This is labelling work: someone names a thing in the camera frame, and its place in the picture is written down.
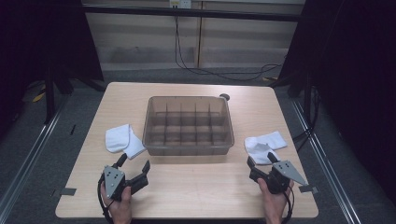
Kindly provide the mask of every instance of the tabletop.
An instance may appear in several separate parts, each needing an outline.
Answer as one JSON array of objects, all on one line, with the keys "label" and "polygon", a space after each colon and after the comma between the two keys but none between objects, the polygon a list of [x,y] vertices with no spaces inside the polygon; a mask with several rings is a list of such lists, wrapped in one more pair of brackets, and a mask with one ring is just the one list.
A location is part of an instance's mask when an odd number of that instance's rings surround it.
[{"label": "tabletop", "polygon": [[[150,156],[147,151],[120,168],[127,179],[141,174],[151,163],[148,185],[132,197],[134,218],[263,218],[262,194],[249,176],[244,141],[279,131],[288,146],[276,151],[289,160],[306,180],[274,90],[267,87],[126,83],[113,82],[93,119],[66,188],[56,208],[58,217],[102,217],[97,199],[97,182],[105,165],[112,165],[121,153],[105,146],[106,130],[131,124],[142,139],[149,98],[152,96],[230,95],[228,107],[233,125],[234,145],[227,155]],[[262,167],[269,172],[271,166]],[[311,192],[301,193],[294,184],[292,217],[316,217],[318,208]]]}]

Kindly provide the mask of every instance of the human hand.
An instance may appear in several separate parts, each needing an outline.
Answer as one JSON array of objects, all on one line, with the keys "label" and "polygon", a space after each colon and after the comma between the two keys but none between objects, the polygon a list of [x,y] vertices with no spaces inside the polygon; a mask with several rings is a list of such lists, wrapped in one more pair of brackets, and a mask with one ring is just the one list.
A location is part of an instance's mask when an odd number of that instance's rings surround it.
[{"label": "human hand", "polygon": [[[264,215],[267,224],[280,224],[282,222],[283,210],[286,206],[286,198],[283,193],[272,194],[268,190],[267,183],[262,178],[258,178],[260,190],[262,191],[262,200],[264,202]],[[294,182],[290,181],[290,188],[286,190],[286,195],[290,195],[290,189],[293,188]]]},{"label": "human hand", "polygon": [[121,202],[107,198],[105,182],[101,185],[103,202],[113,218],[114,224],[130,224],[132,221],[131,187],[126,187],[121,194]]}]

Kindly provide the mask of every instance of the clear plastic bin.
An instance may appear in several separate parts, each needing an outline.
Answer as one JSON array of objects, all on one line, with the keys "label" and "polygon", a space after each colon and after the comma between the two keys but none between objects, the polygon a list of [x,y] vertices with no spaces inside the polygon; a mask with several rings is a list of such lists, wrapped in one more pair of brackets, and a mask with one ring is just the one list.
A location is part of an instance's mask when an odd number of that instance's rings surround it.
[{"label": "clear plastic bin", "polygon": [[151,156],[227,154],[233,146],[233,128],[227,105],[229,97],[224,96],[151,97],[143,133],[143,145],[148,153]]}]

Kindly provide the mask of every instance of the metal rail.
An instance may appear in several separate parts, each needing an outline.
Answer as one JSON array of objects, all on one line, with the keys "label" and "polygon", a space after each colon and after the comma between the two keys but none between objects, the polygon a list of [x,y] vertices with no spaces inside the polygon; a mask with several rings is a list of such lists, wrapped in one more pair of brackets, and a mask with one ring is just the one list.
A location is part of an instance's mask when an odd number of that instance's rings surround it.
[{"label": "metal rail", "polygon": [[[304,118],[304,111],[303,108],[301,107],[299,102],[294,101],[293,102],[294,109],[296,111],[296,114],[298,116],[298,119],[300,120],[301,124],[303,125],[303,128],[305,130],[308,130],[308,124],[306,123],[306,120]],[[309,141],[311,143],[312,148],[314,149],[315,154],[317,155],[318,162],[326,175],[327,180],[329,181],[329,184],[332,188],[332,192],[334,193],[335,198],[337,199],[337,202],[339,203],[341,210],[343,211],[344,215],[346,216],[346,220],[348,223],[355,224],[355,223],[361,223],[361,220],[359,219],[359,216],[355,210],[355,207],[353,206],[352,202],[349,200],[349,197],[347,196],[346,191],[344,190],[343,186],[341,185],[340,180],[337,177],[337,174],[335,173],[334,169],[332,168],[332,164],[330,163],[329,159],[326,156],[326,153],[320,144],[317,136],[315,133],[312,133],[311,136],[309,137]]]},{"label": "metal rail", "polygon": [[38,4],[38,8],[47,9],[68,9],[89,13],[109,13],[109,14],[131,14],[131,15],[152,15],[152,16],[179,16],[179,17],[198,17],[198,18],[219,18],[219,19],[238,19],[254,21],[321,21],[321,18],[306,17],[292,14],[273,14],[242,11],[221,11],[206,9],[188,8],[168,8],[168,7],[122,7],[97,4]]},{"label": "metal rail", "polygon": [[44,146],[46,145],[53,129],[58,122],[58,119],[61,115],[62,110],[64,109],[64,105],[68,99],[68,96],[64,96],[60,102],[60,106],[57,112],[54,114],[53,118],[49,121],[48,124],[44,125],[41,130],[40,135],[35,140],[35,144],[30,149],[29,154],[27,155],[25,161],[23,162],[20,170],[17,172],[15,177],[12,179],[11,184],[8,186],[6,192],[2,195],[0,201],[0,224],[6,223],[9,213],[12,210],[15,202],[21,194],[24,184],[26,183],[29,174],[32,173],[33,168],[35,167],[35,163],[38,160],[41,152],[43,151]]}]

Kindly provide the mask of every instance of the white cloth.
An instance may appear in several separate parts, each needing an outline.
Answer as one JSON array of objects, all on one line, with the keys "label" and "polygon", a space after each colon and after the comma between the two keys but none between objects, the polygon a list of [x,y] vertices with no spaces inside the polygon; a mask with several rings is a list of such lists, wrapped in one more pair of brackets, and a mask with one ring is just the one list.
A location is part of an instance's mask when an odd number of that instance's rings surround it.
[{"label": "white cloth", "polygon": [[119,152],[129,145],[130,125],[125,124],[120,127],[106,131],[106,148],[109,152]]},{"label": "white cloth", "polygon": [[272,152],[280,161],[275,150],[286,147],[287,145],[288,144],[278,131],[245,139],[245,149],[247,150],[248,155],[258,165],[271,164],[271,161],[268,159],[269,152]]},{"label": "white cloth", "polygon": [[112,153],[125,152],[129,160],[145,151],[142,141],[134,135],[129,124],[106,131],[106,148]]}]

